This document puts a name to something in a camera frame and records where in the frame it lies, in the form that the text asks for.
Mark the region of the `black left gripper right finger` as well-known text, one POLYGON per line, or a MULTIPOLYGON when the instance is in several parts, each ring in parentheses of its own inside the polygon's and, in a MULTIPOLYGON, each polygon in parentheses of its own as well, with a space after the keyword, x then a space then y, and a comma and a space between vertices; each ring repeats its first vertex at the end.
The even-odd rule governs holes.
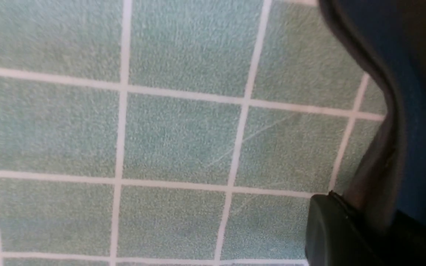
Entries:
POLYGON ((426 266, 426 226, 398 211, 384 239, 387 266, 426 266))

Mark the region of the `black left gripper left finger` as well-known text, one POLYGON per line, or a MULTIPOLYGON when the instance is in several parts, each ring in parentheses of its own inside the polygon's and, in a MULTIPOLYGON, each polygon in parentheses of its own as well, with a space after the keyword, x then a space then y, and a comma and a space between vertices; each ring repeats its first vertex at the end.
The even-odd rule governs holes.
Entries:
POLYGON ((384 266, 357 210, 335 192, 310 198, 305 236, 310 266, 384 266))

